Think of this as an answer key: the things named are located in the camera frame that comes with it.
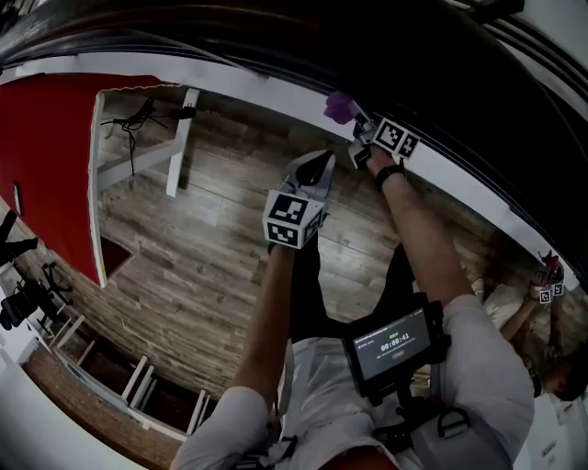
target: forearm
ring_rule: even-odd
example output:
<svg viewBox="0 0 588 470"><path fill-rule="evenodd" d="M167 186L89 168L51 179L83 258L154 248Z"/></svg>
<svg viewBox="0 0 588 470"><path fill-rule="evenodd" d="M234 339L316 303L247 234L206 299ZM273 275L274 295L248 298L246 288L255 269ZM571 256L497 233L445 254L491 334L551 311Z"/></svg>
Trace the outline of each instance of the forearm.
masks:
<svg viewBox="0 0 588 470"><path fill-rule="evenodd" d="M563 315L563 296L556 296L551 304L549 345L561 346L560 320Z"/></svg>
<svg viewBox="0 0 588 470"><path fill-rule="evenodd" d="M538 305L538 301L527 297L523 305L518 311L504 323L503 327L500 328L500 333L504 336L507 341L511 341L516 333L521 329L523 324L530 318L531 313Z"/></svg>
<svg viewBox="0 0 588 470"><path fill-rule="evenodd" d="M462 294L470 294L451 237L408 181L393 174L382 190L414 278L429 300L439 300L445 306Z"/></svg>
<svg viewBox="0 0 588 470"><path fill-rule="evenodd" d="M268 409L284 367L294 254L281 245L272 250L247 332L243 362L232 383L258 391Z"/></svg>

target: white shirt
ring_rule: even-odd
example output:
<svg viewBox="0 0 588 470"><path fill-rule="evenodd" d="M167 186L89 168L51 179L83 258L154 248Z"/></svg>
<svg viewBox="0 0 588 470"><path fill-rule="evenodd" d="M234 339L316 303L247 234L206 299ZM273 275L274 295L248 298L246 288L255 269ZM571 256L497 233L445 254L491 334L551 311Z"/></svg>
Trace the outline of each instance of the white shirt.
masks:
<svg viewBox="0 0 588 470"><path fill-rule="evenodd" d="M533 387L521 359L474 296L458 297L445 308L444 330L452 344L442 366L441 398L448 406L477 413L514 460L533 420ZM308 385L297 387L301 359L310 344L314 355ZM294 353L293 393L302 389L304 394L297 400L302 403L295 428L299 442L292 458L277 469L317 470L336 455L365 445L379 447L401 470L423 468L413 450L392 456L372 437L375 428L399 421L398 399L393 394L372 407L356 392L340 340L300 341ZM266 403L257 392L230 388L212 416L182 445L172 468L231 468L264 439L266 421Z"/></svg>

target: digital screen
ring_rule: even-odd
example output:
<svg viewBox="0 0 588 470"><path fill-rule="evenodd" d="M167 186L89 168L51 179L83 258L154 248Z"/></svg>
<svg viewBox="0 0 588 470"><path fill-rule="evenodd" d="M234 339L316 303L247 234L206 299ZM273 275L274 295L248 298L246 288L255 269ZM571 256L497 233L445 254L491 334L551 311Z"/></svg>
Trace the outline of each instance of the digital screen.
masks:
<svg viewBox="0 0 588 470"><path fill-rule="evenodd" d="M403 363L431 345L422 308L353 343L365 380Z"/></svg>

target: hand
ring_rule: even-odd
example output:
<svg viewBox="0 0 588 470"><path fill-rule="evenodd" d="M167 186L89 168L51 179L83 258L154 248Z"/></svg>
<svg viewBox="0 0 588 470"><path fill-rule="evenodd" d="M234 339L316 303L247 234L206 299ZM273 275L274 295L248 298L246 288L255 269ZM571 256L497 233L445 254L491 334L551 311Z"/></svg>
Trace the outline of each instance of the hand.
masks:
<svg viewBox="0 0 588 470"><path fill-rule="evenodd" d="M528 296L533 300L539 300L541 291L548 283L548 273L546 271L535 271L534 277L529 283Z"/></svg>
<svg viewBox="0 0 588 470"><path fill-rule="evenodd" d="M531 285L543 287L548 283L547 271L535 271L535 275L531 278Z"/></svg>
<svg viewBox="0 0 588 470"><path fill-rule="evenodd" d="M369 153L371 154L371 157L367 159L366 165L367 169L374 178L378 175L382 168L396 164L390 154L383 150L379 145L370 145Z"/></svg>

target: wristwatch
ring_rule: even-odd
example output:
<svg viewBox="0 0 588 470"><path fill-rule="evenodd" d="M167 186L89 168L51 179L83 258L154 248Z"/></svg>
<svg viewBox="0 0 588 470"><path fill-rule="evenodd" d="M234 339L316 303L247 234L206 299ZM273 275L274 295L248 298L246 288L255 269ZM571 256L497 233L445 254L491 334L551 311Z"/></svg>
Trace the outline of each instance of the wristwatch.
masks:
<svg viewBox="0 0 588 470"><path fill-rule="evenodd" d="M376 187L377 187L379 193L382 192L382 185L384 185L384 182L388 179L388 177L391 174L395 174L395 173L402 173L404 175L404 177L406 177L406 173L404 172L404 161L403 160L401 160L401 164L399 164L399 165L385 166L376 175Z"/></svg>

